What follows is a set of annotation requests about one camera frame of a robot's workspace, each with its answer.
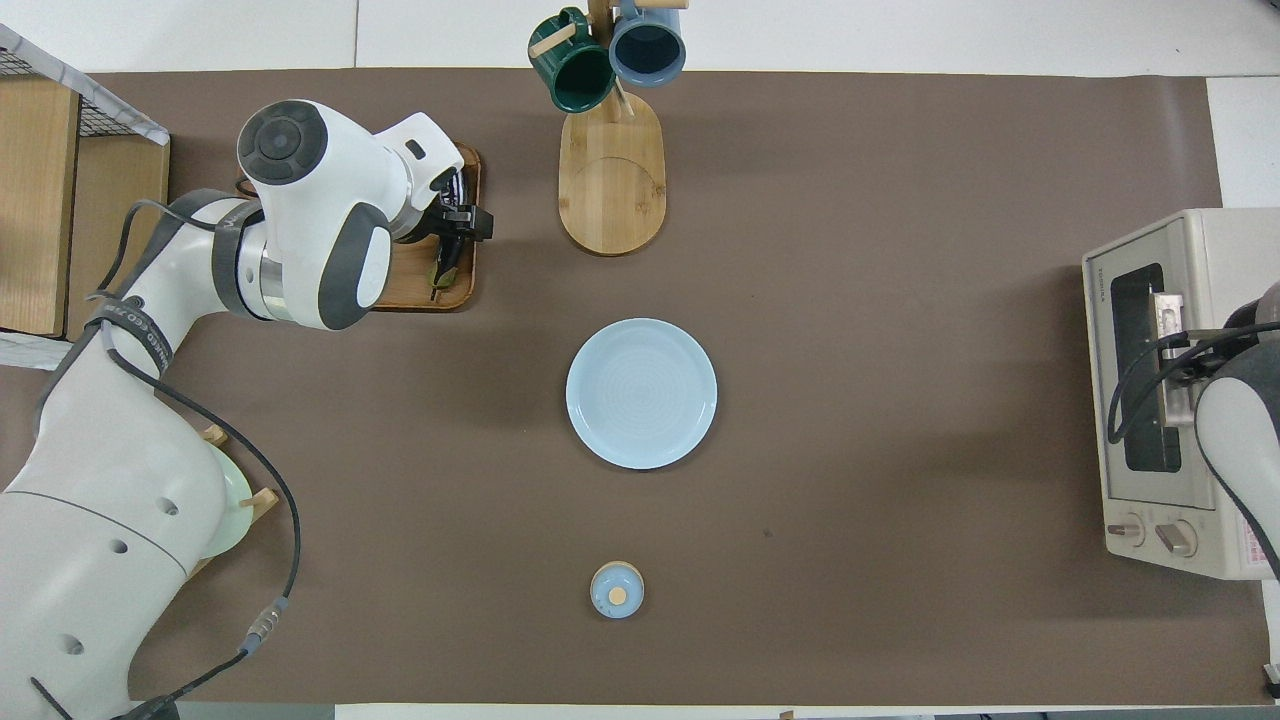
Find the oven window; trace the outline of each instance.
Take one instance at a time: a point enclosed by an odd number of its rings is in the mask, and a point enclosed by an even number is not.
[[[1134,361],[1155,340],[1151,320],[1151,293],[1164,292],[1165,273],[1152,263],[1111,281],[1111,322],[1116,336],[1116,377]],[[1130,470],[1147,473],[1176,473],[1183,466],[1178,445],[1178,428],[1160,424],[1156,396],[1148,396],[1140,407],[1135,406],[1143,383],[1160,370],[1156,354],[1148,355],[1134,370],[1129,386],[1120,396],[1120,416],[1135,418],[1133,428],[1124,438],[1125,464]]]

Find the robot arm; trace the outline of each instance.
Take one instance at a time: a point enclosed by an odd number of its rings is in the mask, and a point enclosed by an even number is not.
[[[1280,577],[1280,343],[1262,342],[1222,366],[1201,392],[1196,438]]]
[[[426,115],[370,135],[302,100],[255,114],[237,150],[260,202],[196,191],[172,205],[195,223],[157,224],[56,372],[31,456],[0,492],[5,717],[58,719],[44,692],[77,720],[128,711],[128,665],[221,519],[215,456],[142,378],[211,313],[351,325],[383,292],[390,242],[462,168]]]

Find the green mug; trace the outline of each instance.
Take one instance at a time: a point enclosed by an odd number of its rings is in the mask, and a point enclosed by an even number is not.
[[[554,18],[543,20],[529,36],[529,47],[570,26],[575,28],[572,37],[529,61],[547,83],[557,108],[566,113],[585,113],[613,90],[613,65],[609,64],[609,50],[591,38],[582,10],[564,8]]]

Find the oven knob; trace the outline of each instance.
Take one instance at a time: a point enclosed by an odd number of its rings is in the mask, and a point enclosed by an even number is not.
[[[1190,557],[1196,555],[1196,528],[1187,520],[1178,520],[1167,525],[1156,525],[1156,537],[1165,543],[1165,550],[1178,557]]]
[[[1120,523],[1107,525],[1107,534],[1129,538],[1129,542],[1134,547],[1142,546],[1143,541],[1147,539],[1147,532],[1142,527],[1142,518],[1134,515],[1133,512],[1126,512],[1125,516],[1120,519]]]

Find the sticker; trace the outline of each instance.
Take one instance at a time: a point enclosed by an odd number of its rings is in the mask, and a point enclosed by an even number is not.
[[[1244,542],[1240,544],[1240,559],[1245,568],[1265,568],[1267,565],[1267,556],[1262,552],[1262,544],[1258,543],[1258,536],[1253,534],[1253,528],[1244,521],[1244,515],[1236,511],[1236,516],[1240,519],[1240,528],[1244,529]]]

